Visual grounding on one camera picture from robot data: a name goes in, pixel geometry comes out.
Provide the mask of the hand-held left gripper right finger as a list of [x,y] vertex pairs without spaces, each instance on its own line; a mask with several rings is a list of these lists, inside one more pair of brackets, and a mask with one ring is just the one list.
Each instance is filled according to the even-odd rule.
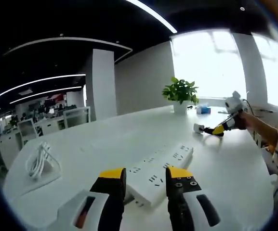
[[193,174],[166,168],[168,212],[174,231],[228,231],[229,210],[215,193],[200,187]]

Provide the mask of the person's right hand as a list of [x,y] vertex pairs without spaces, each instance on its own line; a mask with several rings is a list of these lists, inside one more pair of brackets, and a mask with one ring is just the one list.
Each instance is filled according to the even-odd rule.
[[249,128],[251,125],[249,123],[249,113],[244,111],[238,112],[238,114],[234,117],[235,127],[239,130],[245,130]]

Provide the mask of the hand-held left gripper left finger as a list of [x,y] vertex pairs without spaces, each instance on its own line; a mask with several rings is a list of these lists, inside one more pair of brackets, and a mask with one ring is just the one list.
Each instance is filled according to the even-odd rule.
[[90,190],[82,190],[57,211],[48,231],[118,231],[124,213],[126,168],[101,172]]

